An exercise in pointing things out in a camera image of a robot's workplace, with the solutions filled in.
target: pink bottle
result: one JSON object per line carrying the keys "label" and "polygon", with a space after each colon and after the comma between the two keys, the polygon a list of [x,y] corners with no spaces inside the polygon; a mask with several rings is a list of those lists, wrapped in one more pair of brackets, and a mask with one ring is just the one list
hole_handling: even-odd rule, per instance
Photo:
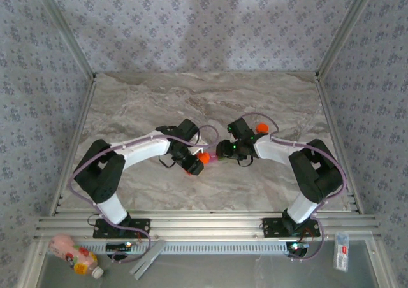
{"label": "pink bottle", "polygon": [[98,266],[95,254],[86,248],[75,245],[70,236],[58,234],[51,239],[48,247],[55,256],[69,262],[69,266],[76,273],[92,275],[94,278],[102,276],[103,270]]}

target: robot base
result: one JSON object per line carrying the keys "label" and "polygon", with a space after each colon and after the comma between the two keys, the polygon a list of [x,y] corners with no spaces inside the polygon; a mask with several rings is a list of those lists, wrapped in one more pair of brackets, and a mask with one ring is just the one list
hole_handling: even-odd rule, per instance
{"label": "robot base", "polygon": [[[134,227],[137,229],[142,229],[146,232],[150,232],[150,219],[130,219],[125,227]],[[124,229],[117,229],[103,219],[98,219],[95,222],[94,226],[94,235],[95,239],[137,239],[137,238],[146,238],[143,234],[138,236],[138,233],[135,231],[129,231]]]}
{"label": "robot base", "polygon": [[308,219],[293,234],[290,234],[284,227],[282,218],[263,218],[262,219],[263,236],[265,238],[273,237],[320,237],[319,224],[316,220]]}

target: patterned wallpaper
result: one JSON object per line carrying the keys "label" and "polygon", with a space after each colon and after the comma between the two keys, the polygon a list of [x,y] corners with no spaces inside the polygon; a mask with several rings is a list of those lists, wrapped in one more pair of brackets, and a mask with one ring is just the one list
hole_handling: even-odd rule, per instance
{"label": "patterned wallpaper", "polygon": [[89,81],[40,0],[0,0],[0,9],[0,287],[13,287]]}
{"label": "patterned wallpaper", "polygon": [[57,0],[92,69],[316,70],[352,0]]}
{"label": "patterned wallpaper", "polygon": [[365,211],[408,287],[408,0],[370,0],[324,82]]}

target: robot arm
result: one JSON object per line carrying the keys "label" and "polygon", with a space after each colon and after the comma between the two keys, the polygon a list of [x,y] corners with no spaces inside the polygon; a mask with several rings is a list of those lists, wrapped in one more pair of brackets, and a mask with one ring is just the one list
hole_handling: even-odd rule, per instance
{"label": "robot arm", "polygon": [[[268,133],[255,134],[243,118],[229,124],[228,131],[236,141],[220,142],[217,146],[218,157],[238,161],[251,157],[251,162],[254,157],[271,159],[292,167],[300,193],[282,214],[283,225],[289,234],[302,227],[318,204],[342,184],[340,172],[327,158],[307,148],[276,143],[267,136]],[[321,140],[312,140],[308,145],[332,156]]]}
{"label": "robot arm", "polygon": [[126,224],[123,222],[128,220],[130,216],[120,203],[116,193],[122,172],[132,165],[151,157],[171,154],[171,158],[188,173],[192,175],[200,174],[204,165],[196,156],[199,151],[196,148],[190,148],[179,141],[169,140],[165,137],[171,135],[190,141],[197,132],[197,126],[190,120],[185,119],[178,127],[158,127],[148,135],[121,143],[109,144],[105,140],[96,140],[88,149],[76,170],[96,154],[108,148],[118,146],[124,148],[108,152],[92,162],[75,177],[75,181],[88,193],[109,221],[114,224]]}

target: orange ball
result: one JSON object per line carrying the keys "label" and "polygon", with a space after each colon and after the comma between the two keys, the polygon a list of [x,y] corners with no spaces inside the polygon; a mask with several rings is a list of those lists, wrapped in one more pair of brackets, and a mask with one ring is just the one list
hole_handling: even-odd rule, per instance
{"label": "orange ball", "polygon": [[204,153],[200,152],[197,154],[197,157],[204,165],[208,164],[208,162],[211,159],[211,156],[208,152],[204,152]]}
{"label": "orange ball", "polygon": [[256,132],[260,133],[260,132],[264,132],[267,133],[269,131],[269,127],[267,124],[264,123],[260,123],[256,126]]}

